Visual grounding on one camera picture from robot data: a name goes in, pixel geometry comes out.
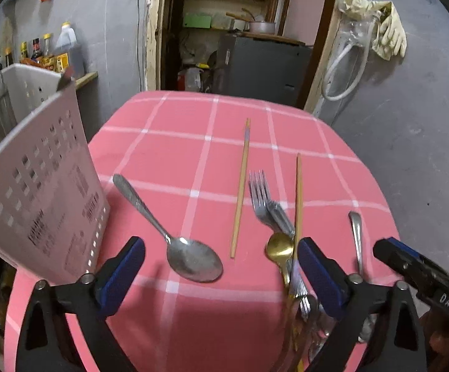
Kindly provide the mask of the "right hand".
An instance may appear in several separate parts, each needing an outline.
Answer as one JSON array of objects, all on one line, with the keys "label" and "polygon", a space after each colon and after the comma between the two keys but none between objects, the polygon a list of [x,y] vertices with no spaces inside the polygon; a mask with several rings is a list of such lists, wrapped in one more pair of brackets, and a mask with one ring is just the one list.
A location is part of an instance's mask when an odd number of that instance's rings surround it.
[{"label": "right hand", "polygon": [[420,318],[428,371],[449,371],[449,318],[431,309]]}]

